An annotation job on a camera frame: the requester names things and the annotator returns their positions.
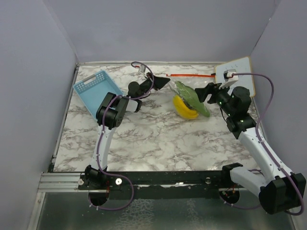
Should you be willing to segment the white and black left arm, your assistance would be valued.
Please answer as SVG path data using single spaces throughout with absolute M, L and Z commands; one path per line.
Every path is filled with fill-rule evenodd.
M 107 158 L 112 137 L 121 124 L 124 114 L 138 112 L 142 106 L 142 98 L 149 95 L 152 89 L 158 91 L 170 82 L 169 78 L 146 74 L 146 80 L 139 84 L 136 81 L 128 85 L 128 94 L 123 92 L 113 80 L 103 72 L 103 81 L 94 84 L 94 89 L 87 89 L 79 96 L 89 112 L 95 116 L 98 124 L 98 136 L 94 154 L 84 175 L 78 181 L 79 189 L 87 187 L 101 189 L 107 184 L 110 176 L 107 171 Z

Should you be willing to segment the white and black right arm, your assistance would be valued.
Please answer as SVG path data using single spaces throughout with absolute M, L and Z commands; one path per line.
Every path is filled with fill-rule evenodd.
M 259 125 L 248 113 L 251 104 L 250 92 L 242 86 L 235 87 L 231 94 L 219 83 L 209 83 L 204 88 L 196 88 L 200 102 L 217 104 L 227 114 L 227 127 L 250 152 L 262 177 L 255 175 L 240 163 L 222 168 L 221 184 L 232 187 L 239 184 L 258 197 L 260 205 L 269 214 L 288 212 L 300 207 L 304 209 L 303 195 L 306 179 L 301 173 L 295 174 L 278 158 L 260 133 Z

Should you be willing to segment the yellow fake banana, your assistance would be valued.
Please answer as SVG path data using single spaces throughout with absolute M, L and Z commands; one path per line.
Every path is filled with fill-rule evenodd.
M 198 112 L 188 108 L 178 95 L 173 97 L 173 105 L 177 114 L 184 119 L 194 120 L 199 116 Z

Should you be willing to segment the light blue plastic basket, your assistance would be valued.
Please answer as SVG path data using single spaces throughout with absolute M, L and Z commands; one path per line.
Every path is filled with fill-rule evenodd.
M 108 92 L 123 95 L 123 91 L 104 70 L 73 85 L 88 112 L 96 119 L 96 112 Z

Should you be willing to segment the small whiteboard wooden frame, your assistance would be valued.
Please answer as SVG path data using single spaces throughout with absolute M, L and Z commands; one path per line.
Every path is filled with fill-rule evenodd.
M 223 73 L 230 69 L 236 70 L 238 81 L 230 87 L 228 94 L 231 94 L 235 87 L 241 86 L 249 90 L 249 95 L 251 98 L 254 97 L 256 92 L 253 76 L 250 75 L 252 72 L 250 57 L 246 56 L 217 65 L 215 67 L 215 83 L 224 83 Z

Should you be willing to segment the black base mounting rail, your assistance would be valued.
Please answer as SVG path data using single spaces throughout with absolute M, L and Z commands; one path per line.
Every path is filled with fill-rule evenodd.
M 82 173 L 78 189 L 111 200 L 219 198 L 219 191 L 238 189 L 222 171 Z

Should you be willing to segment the aluminium table frame rail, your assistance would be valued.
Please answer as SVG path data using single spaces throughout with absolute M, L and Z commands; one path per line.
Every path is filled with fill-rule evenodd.
M 80 173 L 43 173 L 40 177 L 38 192 L 41 193 L 59 193 L 59 192 L 77 192 Z

